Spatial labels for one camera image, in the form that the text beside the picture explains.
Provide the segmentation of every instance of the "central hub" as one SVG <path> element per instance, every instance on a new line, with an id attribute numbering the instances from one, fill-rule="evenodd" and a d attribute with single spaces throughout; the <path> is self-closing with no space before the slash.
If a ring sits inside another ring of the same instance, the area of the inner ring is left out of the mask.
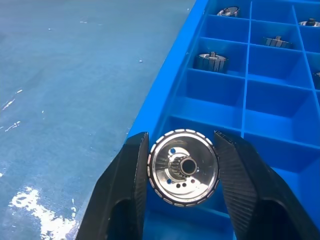
<path id="1" fill-rule="evenodd" d="M 191 157 L 186 157 L 180 162 L 180 170 L 183 175 L 191 176 L 197 171 L 197 163 Z"/>

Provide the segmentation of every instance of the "hole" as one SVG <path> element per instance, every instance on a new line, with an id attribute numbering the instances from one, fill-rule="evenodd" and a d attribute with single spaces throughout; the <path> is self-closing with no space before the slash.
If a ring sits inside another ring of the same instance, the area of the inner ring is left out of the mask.
<path id="1" fill-rule="evenodd" d="M 183 161 L 181 168 L 186 175 L 192 175 L 197 170 L 197 165 L 193 159 Z"/>

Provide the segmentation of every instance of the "knurled rim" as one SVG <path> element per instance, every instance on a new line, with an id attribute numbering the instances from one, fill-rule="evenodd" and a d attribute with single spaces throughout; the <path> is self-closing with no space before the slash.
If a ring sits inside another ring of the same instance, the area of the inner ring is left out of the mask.
<path id="1" fill-rule="evenodd" d="M 213 185 L 212 187 L 212 190 L 209 192 L 209 194 L 207 194 L 204 198 L 200 199 L 199 201 L 196 201 L 196 202 L 191 202 L 191 203 L 177 203 L 177 202 L 174 202 L 174 201 L 171 201 L 167 198 L 165 198 L 163 195 L 163 193 L 161 192 L 160 189 L 156 188 L 155 184 L 154 184 L 154 176 L 153 174 L 151 174 L 150 172 L 150 168 L 151 168 L 151 159 L 152 159 L 152 153 L 154 152 L 154 150 L 156 149 L 157 145 L 160 144 L 162 142 L 162 140 L 167 137 L 167 136 L 170 136 L 174 133 L 182 133 L 182 132 L 187 132 L 189 134 L 194 134 L 194 135 L 197 135 L 198 137 L 202 138 L 204 141 L 206 141 L 212 148 L 214 154 L 215 154 L 215 157 L 217 159 L 217 165 L 218 165 L 218 171 L 217 171 L 217 178 L 216 178 L 216 181 L 215 181 L 215 184 Z M 194 131 L 194 130 L 190 130 L 190 129 L 176 129 L 176 130 L 172 130 L 172 131 L 169 131 L 167 132 L 166 134 L 162 135 L 160 138 L 158 138 L 158 140 L 155 142 L 155 144 L 153 144 L 153 146 L 151 147 L 151 150 L 150 150 L 150 153 L 148 155 L 148 159 L 147 159 L 147 176 L 148 176 L 148 179 L 149 179 L 149 182 L 150 182 L 150 185 L 151 187 L 153 188 L 154 192 L 160 197 L 162 198 L 165 202 L 167 202 L 168 204 L 171 204 L 171 205 L 174 205 L 174 206 L 177 206 L 177 207 L 193 207 L 193 206 L 196 206 L 198 204 L 201 204 L 203 202 L 205 202 L 207 199 L 209 199 L 216 191 L 217 189 L 217 186 L 219 184 L 219 181 L 220 181 L 220 168 L 219 168 L 219 162 L 218 162 L 218 155 L 216 154 L 216 151 L 215 151 L 215 148 L 213 146 L 213 143 L 210 141 L 209 138 L 205 137 L 203 134 L 201 134 L 200 132 L 197 132 L 197 131 Z"/>

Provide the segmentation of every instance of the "blue floor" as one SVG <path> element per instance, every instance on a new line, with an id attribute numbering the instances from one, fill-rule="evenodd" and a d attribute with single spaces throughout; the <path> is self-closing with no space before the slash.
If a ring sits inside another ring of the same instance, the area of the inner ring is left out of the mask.
<path id="1" fill-rule="evenodd" d="M 73 239 L 195 0 L 0 0 L 1 240 Z"/>

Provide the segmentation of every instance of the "metal part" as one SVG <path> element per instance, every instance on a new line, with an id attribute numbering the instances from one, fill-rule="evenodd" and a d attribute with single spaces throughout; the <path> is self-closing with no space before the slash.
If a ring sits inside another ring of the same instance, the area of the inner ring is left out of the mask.
<path id="1" fill-rule="evenodd" d="M 217 13 L 218 16 L 224 17 L 240 17 L 240 8 L 237 6 L 226 7 Z"/>
<path id="2" fill-rule="evenodd" d="M 320 27 L 320 22 L 316 21 L 314 18 L 309 18 L 308 21 L 299 22 L 299 25 L 308 27 Z"/>
<path id="3" fill-rule="evenodd" d="M 315 89 L 320 90 L 320 72 L 313 74 L 313 84 Z"/>
<path id="4" fill-rule="evenodd" d="M 191 207 L 212 196 L 219 166 L 212 142 L 189 129 L 170 131 L 152 146 L 147 174 L 156 194 L 167 203 Z"/>
<path id="5" fill-rule="evenodd" d="M 263 37 L 263 43 L 266 46 L 283 48 L 283 49 L 292 49 L 293 44 L 288 41 L 284 41 L 281 39 L 281 36 L 276 36 L 275 38 L 271 37 Z"/>
<path id="6" fill-rule="evenodd" d="M 228 59 L 226 57 L 217 55 L 214 51 L 212 51 L 210 53 L 197 55 L 194 60 L 194 68 L 211 72 L 225 73 L 227 70 L 227 62 Z"/>

